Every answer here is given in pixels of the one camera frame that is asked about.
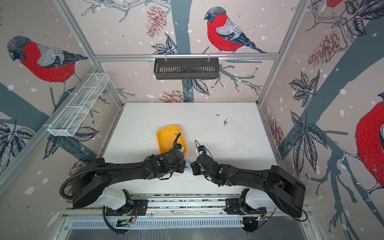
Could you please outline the yellow plastic tray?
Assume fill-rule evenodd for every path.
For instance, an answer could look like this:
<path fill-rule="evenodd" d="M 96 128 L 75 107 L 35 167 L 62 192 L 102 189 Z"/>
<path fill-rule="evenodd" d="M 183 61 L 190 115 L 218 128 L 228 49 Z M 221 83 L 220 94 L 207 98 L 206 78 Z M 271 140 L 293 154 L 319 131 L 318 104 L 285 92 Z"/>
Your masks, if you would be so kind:
<path fill-rule="evenodd" d="M 187 152 L 187 145 L 182 134 L 182 130 L 177 125 L 171 125 L 161 128 L 157 132 L 158 146 L 161 154 L 168 152 L 176 139 L 177 135 L 181 134 L 178 138 L 177 144 L 182 145 L 182 153 L 185 155 Z"/>

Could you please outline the light blue stapler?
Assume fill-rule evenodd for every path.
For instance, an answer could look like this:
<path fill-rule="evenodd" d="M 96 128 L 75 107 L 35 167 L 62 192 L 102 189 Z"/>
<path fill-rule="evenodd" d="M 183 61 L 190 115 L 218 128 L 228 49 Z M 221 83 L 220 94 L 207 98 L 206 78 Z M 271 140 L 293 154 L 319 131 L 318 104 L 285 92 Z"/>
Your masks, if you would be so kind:
<path fill-rule="evenodd" d="M 186 162 L 185 166 L 186 166 L 186 168 L 188 168 L 188 169 L 192 169 L 192 167 L 191 167 L 191 163 L 190 163 L 190 162 Z"/>

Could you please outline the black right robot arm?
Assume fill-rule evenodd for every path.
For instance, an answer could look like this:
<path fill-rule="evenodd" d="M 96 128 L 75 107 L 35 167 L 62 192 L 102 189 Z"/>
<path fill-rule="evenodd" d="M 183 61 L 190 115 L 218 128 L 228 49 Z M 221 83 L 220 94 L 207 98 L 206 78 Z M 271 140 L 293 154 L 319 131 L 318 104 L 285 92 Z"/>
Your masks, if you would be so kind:
<path fill-rule="evenodd" d="M 243 186 L 265 192 L 285 214 L 302 217 L 306 186 L 279 166 L 269 170 L 246 170 L 218 164 L 203 151 L 191 164 L 193 175 L 203 175 L 217 186 Z"/>

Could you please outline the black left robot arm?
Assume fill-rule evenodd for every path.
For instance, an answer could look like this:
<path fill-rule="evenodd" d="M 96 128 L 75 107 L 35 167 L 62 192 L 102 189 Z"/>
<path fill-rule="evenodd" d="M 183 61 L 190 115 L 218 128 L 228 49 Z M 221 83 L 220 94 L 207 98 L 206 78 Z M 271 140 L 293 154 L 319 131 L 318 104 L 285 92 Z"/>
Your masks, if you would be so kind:
<path fill-rule="evenodd" d="M 119 210 L 133 202 L 127 190 L 112 185 L 133 180 L 168 180 L 174 173 L 184 172 L 186 161 L 176 135 L 171 149 L 163 154 L 150 155 L 139 163 L 114 164 L 96 159 L 89 167 L 65 180 L 59 193 L 61 198 L 72 201 L 76 209 L 90 205 Z"/>

